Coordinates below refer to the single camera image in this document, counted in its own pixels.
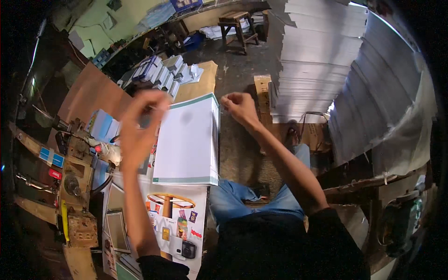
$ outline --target red label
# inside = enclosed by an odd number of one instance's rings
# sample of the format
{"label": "red label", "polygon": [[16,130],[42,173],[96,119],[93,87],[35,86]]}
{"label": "red label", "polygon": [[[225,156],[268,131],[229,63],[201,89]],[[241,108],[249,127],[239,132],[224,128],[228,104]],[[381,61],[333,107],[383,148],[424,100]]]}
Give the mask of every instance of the red label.
{"label": "red label", "polygon": [[51,168],[50,168],[50,170],[48,170],[48,174],[49,174],[51,177],[53,177],[53,178],[62,180],[62,174],[61,174],[60,172],[57,172],[57,171],[54,170],[54,169],[51,169]]}

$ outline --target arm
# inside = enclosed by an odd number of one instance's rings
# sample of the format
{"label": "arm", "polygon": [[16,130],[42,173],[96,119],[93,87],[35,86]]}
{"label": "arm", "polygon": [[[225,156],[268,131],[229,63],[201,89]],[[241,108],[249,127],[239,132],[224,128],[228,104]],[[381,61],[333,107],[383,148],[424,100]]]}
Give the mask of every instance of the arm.
{"label": "arm", "polygon": [[[121,165],[124,177],[125,218],[128,236],[139,257],[160,256],[160,248],[138,186],[137,169],[151,151],[155,142],[155,130],[169,104],[165,93],[148,90],[133,100],[123,116],[120,147],[123,154]],[[146,129],[138,130],[138,118],[147,105],[155,107],[151,112],[151,123]]]}
{"label": "arm", "polygon": [[266,151],[278,173],[308,216],[329,207],[325,194],[311,170],[288,151],[259,121],[254,100],[250,94],[234,92],[223,96],[221,103]]}

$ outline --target notebook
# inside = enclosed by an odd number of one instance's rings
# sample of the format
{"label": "notebook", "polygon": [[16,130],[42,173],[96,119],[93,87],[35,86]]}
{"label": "notebook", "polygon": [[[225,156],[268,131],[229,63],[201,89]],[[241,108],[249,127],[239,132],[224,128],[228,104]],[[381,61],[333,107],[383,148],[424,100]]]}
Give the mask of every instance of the notebook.
{"label": "notebook", "polygon": [[153,183],[218,185],[219,128],[212,92],[171,105],[160,125]]}

